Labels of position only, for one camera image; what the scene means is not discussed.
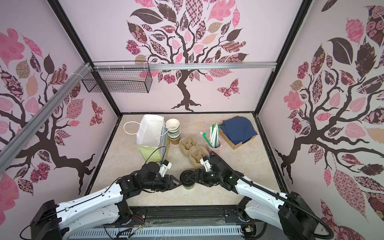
marble-patterned surface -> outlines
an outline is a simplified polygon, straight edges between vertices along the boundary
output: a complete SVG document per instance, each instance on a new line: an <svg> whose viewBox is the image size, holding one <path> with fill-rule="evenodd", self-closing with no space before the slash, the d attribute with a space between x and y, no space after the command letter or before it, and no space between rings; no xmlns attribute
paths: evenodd
<svg viewBox="0 0 384 240"><path fill-rule="evenodd" d="M222 120L235 116L248 118L252 122L256 132L258 132L252 113L161 115L164 116L165 121L170 118L178 119L180 121L182 137L193 135L199 144L203 146L205 145L205 141L200 135L200 132L207 132L209 134L209 126L213 123L220 123ZM91 192L96 192L110 185L114 179L120 176L139 170L144 164L145 160L136 145L136 135L128 135L123 130L124 123L129 121L140 122L142 117L143 115L123 116ZM138 128L139 125L135 123L126 125L128 132L137 132ZM275 175L259 135L235 150L223 141L223 147L218 154L233 169L244 173L247 177L261 185L279 191ZM167 171L167 174L172 174L177 178L179 178L182 171L193 169L189 163L189 158L182 155L179 145L170 144L166 159L172 163L172 167ZM238 204L241 199L242 196L234 192L229 192L221 186L208 188L200 184L195 184L193 189L190 190L186 190L180 186L166 192L156 192L152 194L141 192L138 196L129 198L128 204L130 206L225 205Z"/></svg>

pink butterfly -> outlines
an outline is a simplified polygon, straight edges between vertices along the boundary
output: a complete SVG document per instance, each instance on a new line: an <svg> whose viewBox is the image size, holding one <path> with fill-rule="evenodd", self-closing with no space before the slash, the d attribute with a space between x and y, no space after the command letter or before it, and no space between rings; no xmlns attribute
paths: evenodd
<svg viewBox="0 0 384 240"><path fill-rule="evenodd" d="M232 95L231 92L233 93L239 93L239 88L237 85L239 85L239 79L235 79L229 88L218 88L217 90L221 93L224 93L224 96L226 96L229 99L229 96Z"/></svg>
<svg viewBox="0 0 384 240"><path fill-rule="evenodd" d="M103 122L103 118L101 115L103 114L103 110L101 107L98 107L97 104L92 100L92 108L93 111L95 112L95 115L91 118L91 121L89 123L90 126L97 124L100 124Z"/></svg>

black mesh basket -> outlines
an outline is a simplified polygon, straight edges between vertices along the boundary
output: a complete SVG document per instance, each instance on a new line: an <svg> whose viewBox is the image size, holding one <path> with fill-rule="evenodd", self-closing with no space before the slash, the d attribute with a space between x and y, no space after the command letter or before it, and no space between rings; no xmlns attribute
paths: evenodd
<svg viewBox="0 0 384 240"><path fill-rule="evenodd" d="M134 61L138 65L124 68L94 68L84 78L83 83L90 93L101 92L95 78L100 77L106 89L111 93L149 93L152 76L147 61Z"/></svg>

brown box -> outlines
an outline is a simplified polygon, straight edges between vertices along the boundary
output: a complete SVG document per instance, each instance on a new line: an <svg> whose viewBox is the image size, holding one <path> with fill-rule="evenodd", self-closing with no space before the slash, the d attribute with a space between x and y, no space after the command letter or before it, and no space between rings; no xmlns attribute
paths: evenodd
<svg viewBox="0 0 384 240"><path fill-rule="evenodd" d="M220 134L221 138L222 138L223 140L225 140L225 141L228 143L229 146L231 146L232 149L236 149L236 148L240 147L241 145L243 145L242 142L240 142L239 144L236 144L236 145L233 144L233 142L231 142L231 140L229 140L229 138L223 133L223 131L222 131L221 129L220 129L219 134ZM251 140L254 139L255 137L256 137L256 136L251 137L251 139L249 139L247 142L251 141Z"/></svg>

wallpaper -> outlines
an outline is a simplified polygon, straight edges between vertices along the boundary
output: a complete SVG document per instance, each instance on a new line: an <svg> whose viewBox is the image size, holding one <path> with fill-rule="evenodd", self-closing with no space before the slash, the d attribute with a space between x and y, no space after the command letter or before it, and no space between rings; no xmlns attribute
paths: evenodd
<svg viewBox="0 0 384 240"><path fill-rule="evenodd" d="M61 2L92 60L151 65L275 61L300 3L93 1L89 13L84 11L88 1ZM122 112L254 111L270 69L175 69L151 75L149 93L112 93Z"/></svg>
<svg viewBox="0 0 384 240"><path fill-rule="evenodd" d="M0 15L4 148L83 61L46 1L4 2ZM15 15L25 20L14 21ZM18 238L42 203L84 193L116 120L102 93L76 85L0 175L2 238Z"/></svg>
<svg viewBox="0 0 384 240"><path fill-rule="evenodd" d="M384 236L383 29L380 1L316 1L260 114L289 189L335 239Z"/></svg>

